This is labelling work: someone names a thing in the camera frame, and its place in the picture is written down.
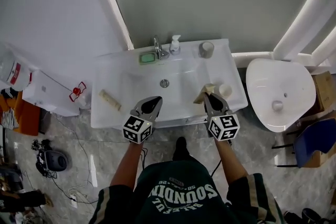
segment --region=tile floor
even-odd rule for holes
[[[322,216],[327,215],[330,211],[331,188],[336,176],[336,157],[316,169],[277,168],[274,165],[275,156],[283,155],[284,150],[272,150],[271,147],[276,139],[281,141],[282,135],[268,132],[261,127],[251,107],[240,110],[238,117],[241,129],[233,141],[233,148],[249,173],[263,174],[280,208],[299,214],[302,208],[310,207]],[[95,201],[99,190],[109,185],[129,143],[118,130],[92,129],[88,111],[78,117],[62,118],[60,121],[76,131],[90,162],[94,163],[90,170],[96,180],[91,176],[89,179],[91,182],[97,181],[97,187],[86,182],[89,175],[88,160],[75,134],[47,114],[44,123],[49,126],[48,130],[45,135],[40,134],[38,139],[50,139],[51,146],[65,152],[70,161],[70,167],[58,173],[55,182],[67,193],[81,194],[83,201]],[[148,149],[146,165],[170,160],[179,136],[186,137],[190,153],[211,173],[219,161],[219,155],[213,139],[207,137],[204,125],[156,130],[144,145]],[[94,211],[94,204],[78,204],[78,208],[74,208],[50,178],[42,177],[35,167],[36,152],[31,149],[33,139],[34,137],[7,131],[10,155],[17,160],[21,170],[27,172],[32,186],[47,193],[54,202],[54,208],[43,207],[49,222],[87,223]],[[228,186],[221,166],[214,175],[214,181],[222,198],[226,200]],[[25,176],[24,186],[26,190],[31,190]]]

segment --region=white sink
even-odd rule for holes
[[[316,98],[310,73],[295,62],[255,59],[247,68],[246,86],[258,118],[273,132],[295,123]]]
[[[194,104],[207,83],[230,85],[232,94],[227,102],[233,111],[247,106],[243,85],[228,47],[227,39],[208,40],[215,45],[213,56],[198,56],[204,41],[181,42],[181,53],[170,55],[148,65],[139,65],[139,54],[154,51],[154,47],[123,51],[98,57],[92,87],[91,126],[120,129],[124,117],[141,99],[159,95],[163,98],[156,127],[202,122],[206,118],[203,104]],[[167,80],[169,86],[160,86]],[[117,111],[99,96],[104,89],[121,104]]]

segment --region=black shoe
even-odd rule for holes
[[[182,150],[187,148],[187,141],[183,136],[180,136],[176,141],[176,150]]]

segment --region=person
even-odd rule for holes
[[[110,187],[100,191],[89,223],[285,223],[262,175],[249,175],[227,142],[215,143],[230,204],[221,199],[207,169],[190,156],[183,137],[173,160],[146,167],[134,189],[143,145],[130,143]]]
[[[24,212],[25,207],[41,205],[53,206],[50,198],[40,190],[18,194],[0,190],[0,212]]]

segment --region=drain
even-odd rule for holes
[[[169,86],[169,81],[167,79],[163,79],[160,81],[160,86],[163,88],[167,88]]]

